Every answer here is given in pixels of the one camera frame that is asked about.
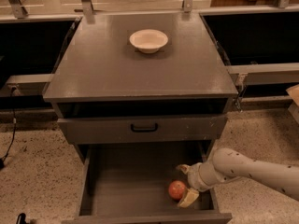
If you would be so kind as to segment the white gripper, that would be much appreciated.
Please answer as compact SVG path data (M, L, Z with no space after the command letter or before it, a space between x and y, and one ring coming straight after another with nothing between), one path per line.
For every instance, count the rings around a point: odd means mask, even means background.
M180 164L176 167L177 170L187 175L188 183L192 189L186 188L182 198L178 202L178 207L187 208L193 204L199 197L199 191L205 192L209 186L202 180L199 174L201 162L194 165Z

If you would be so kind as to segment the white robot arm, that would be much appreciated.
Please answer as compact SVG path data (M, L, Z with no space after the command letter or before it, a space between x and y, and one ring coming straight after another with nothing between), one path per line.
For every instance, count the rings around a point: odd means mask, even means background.
M178 202L178 207L187 208L205 192L216 185L225 184L237 177L250 178L270 189L276 190L296 201L299 200L299 168L250 159L230 149L217 149L205 162L177 167L187 176L189 187Z

